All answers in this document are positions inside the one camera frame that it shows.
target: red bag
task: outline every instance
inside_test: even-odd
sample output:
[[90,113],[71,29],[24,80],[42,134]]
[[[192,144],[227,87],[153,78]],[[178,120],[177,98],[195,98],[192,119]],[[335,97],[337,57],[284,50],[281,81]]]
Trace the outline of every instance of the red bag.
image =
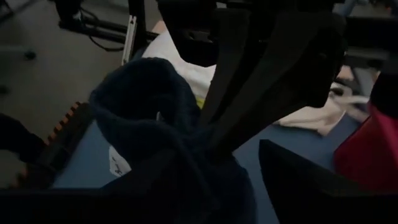
[[398,78],[381,75],[372,90],[370,117],[335,151],[338,174],[364,189],[398,192]]

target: white label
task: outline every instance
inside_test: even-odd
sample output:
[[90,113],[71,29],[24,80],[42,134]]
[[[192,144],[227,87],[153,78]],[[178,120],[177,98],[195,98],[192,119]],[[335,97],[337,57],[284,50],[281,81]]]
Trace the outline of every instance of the white label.
[[109,166],[109,170],[116,177],[121,177],[131,170],[127,161],[119,155],[113,146],[109,147]]

